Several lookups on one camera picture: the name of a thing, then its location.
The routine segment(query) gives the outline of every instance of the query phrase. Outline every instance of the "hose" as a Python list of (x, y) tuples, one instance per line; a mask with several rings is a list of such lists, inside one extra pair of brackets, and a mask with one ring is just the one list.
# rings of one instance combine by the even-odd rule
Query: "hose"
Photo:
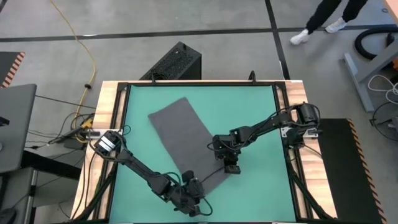
[[(367, 50), (365, 50), (365, 48), (362, 45), (362, 40), (369, 35), (384, 34), (384, 33), (388, 34), (387, 41), (386, 41), (386, 46), (388, 46), (394, 41), (394, 36), (392, 34), (398, 33), (398, 27), (378, 27), (378, 28), (373, 28), (373, 29), (369, 29), (369, 30), (362, 32), (355, 39), (354, 45), (355, 45), (356, 51), (360, 55), (362, 55), (364, 58), (367, 58), (369, 60), (374, 59), (377, 55), (372, 54), (372, 53), (368, 52)], [(394, 66), (394, 64), (391, 62), (385, 68), (392, 68), (393, 66)]]

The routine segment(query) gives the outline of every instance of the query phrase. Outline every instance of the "yellow extension cord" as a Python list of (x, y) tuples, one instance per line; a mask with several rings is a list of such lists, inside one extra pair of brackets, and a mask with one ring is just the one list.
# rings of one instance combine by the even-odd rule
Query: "yellow extension cord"
[[(90, 53), (90, 51), (88, 50), (88, 48), (77, 38), (77, 35), (76, 35), (75, 31), (73, 30), (72, 26), (70, 25), (68, 19), (63, 15), (63, 13), (62, 13), (61, 10), (57, 7), (57, 5), (54, 3), (54, 1), (53, 1), (53, 0), (50, 0), (50, 2), (51, 2), (51, 4), (54, 6), (54, 8), (59, 12), (59, 14), (62, 16), (63, 20), (65, 20), (65, 22), (68, 24), (70, 30), (71, 30), (72, 33), (73, 33), (73, 36), (75, 37), (75, 40), (76, 40), (81, 46), (83, 46), (83, 48), (86, 50), (86, 52), (87, 52), (88, 55), (90, 56), (91, 61), (93, 62), (93, 74), (91, 75), (91, 78), (90, 78), (90, 80), (89, 80), (88, 83), (87, 83), (87, 84), (89, 84), (89, 85), (91, 86), (91, 84), (93, 83), (93, 80), (95, 79), (95, 75), (96, 75), (96, 66), (95, 66), (94, 57), (92, 56), (92, 54)], [(81, 108), (80, 105), (82, 105), (83, 102), (84, 102), (84, 100), (85, 100), (85, 96), (86, 96), (86, 94), (87, 94), (87, 89), (88, 89), (88, 88), (85, 87), (85, 90), (84, 90), (84, 92), (83, 92), (83, 94), (82, 94), (82, 96), (81, 96), (81, 98), (80, 98), (80, 102), (79, 102), (79, 106), (78, 106), (78, 108), (77, 108), (77, 110), (76, 110), (75, 118), (77, 118), (77, 116), (79, 115), (80, 108)], [(75, 121), (73, 122), (73, 128), (76, 128), (76, 121), (77, 121), (77, 119), (75, 119)], [(81, 143), (87, 143), (87, 141), (82, 141), (82, 140), (80, 140), (80, 139), (78, 138), (77, 135), (76, 135), (76, 140), (79, 141), (79, 142), (81, 142)]]

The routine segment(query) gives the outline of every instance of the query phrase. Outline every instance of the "teal table surface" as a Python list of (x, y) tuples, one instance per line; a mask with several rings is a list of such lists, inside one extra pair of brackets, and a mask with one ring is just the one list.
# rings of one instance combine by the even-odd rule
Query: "teal table surface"
[[(276, 111), (271, 86), (132, 86), (126, 112), (127, 147), (145, 165), (157, 172), (176, 172), (148, 114), (186, 97), (211, 134), (251, 126)], [(232, 175), (206, 196), (213, 207), (209, 217), (190, 218), (173, 211), (154, 195), (146, 181), (119, 165), (114, 187), (110, 223), (167, 222), (294, 222), (280, 132), (263, 135), (239, 157), (241, 175)], [(207, 204), (200, 204), (203, 213)]]

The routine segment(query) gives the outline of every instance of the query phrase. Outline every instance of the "white sneaker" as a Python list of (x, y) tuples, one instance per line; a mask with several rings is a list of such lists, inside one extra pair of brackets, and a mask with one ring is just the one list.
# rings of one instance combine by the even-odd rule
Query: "white sneaker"
[(298, 45), (301, 43), (306, 43), (310, 39), (310, 35), (308, 34), (308, 30), (303, 30), (300, 34), (295, 35), (290, 39), (290, 43), (293, 45)]
[(334, 23), (330, 24), (328, 27), (326, 27), (325, 30), (329, 34), (332, 34), (332, 33), (335, 33), (337, 31), (341, 30), (342, 28), (344, 28), (346, 26), (347, 26), (346, 21), (344, 21), (343, 18), (339, 18), (336, 22), (334, 22)]

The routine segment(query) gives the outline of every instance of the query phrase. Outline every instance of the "gray floor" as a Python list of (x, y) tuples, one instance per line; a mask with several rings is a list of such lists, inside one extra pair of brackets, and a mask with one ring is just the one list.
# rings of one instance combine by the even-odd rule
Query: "gray floor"
[[(304, 27), (318, 2), (271, 0), (277, 26)], [(271, 27), (263, 0), (58, 0), (56, 3), (80, 35)], [(369, 0), (350, 25), (394, 23), (382, 8), (381, 0)], [(338, 18), (343, 9), (342, 4), (328, 23)], [(301, 46), (289, 44), (295, 33), (279, 35), (291, 78), (304, 81), (309, 101), (319, 106), (322, 116), (353, 119), (387, 219), (394, 222), (398, 220), (397, 143), (384, 139), (371, 127), (368, 121), (371, 115), (363, 111), (341, 60), (343, 53), (351, 52), (359, 66), (366, 63), (353, 48), (353, 41), (361, 31), (344, 30), (334, 35), (319, 31)], [(60, 35), (70, 35), (70, 31), (47, 0), (8, 0), (0, 13), (0, 38)], [(103, 80), (140, 78), (178, 41), (203, 54), (203, 79), (247, 79), (251, 70), (261, 79), (283, 79), (272, 33), (84, 40), (98, 66), (85, 104), (96, 106)], [(377, 52), (383, 48), (383, 36), (368, 38), (364, 43)], [(0, 51), (26, 53), (12, 85), (36, 83), (38, 95), (78, 103), (83, 85), (92, 73), (90, 59), (74, 41), (0, 43)], [(384, 101), (380, 95), (373, 97), (379, 104)], [(30, 129), (57, 133), (66, 115), (75, 110), (72, 105), (36, 98)], [(85, 108), (82, 113), (92, 111)], [(32, 135), (28, 138), (43, 140)], [(43, 156), (66, 152), (69, 150), (62, 146), (36, 151)], [(74, 164), (82, 155), (74, 152), (62, 161)], [(40, 174), (39, 185), (52, 179), (52, 175)], [(61, 206), (69, 215), (76, 185), (75, 181), (60, 179), (40, 190), (36, 205), (55, 204), (40, 207), (35, 223), (66, 220), (57, 203), (63, 202)]]

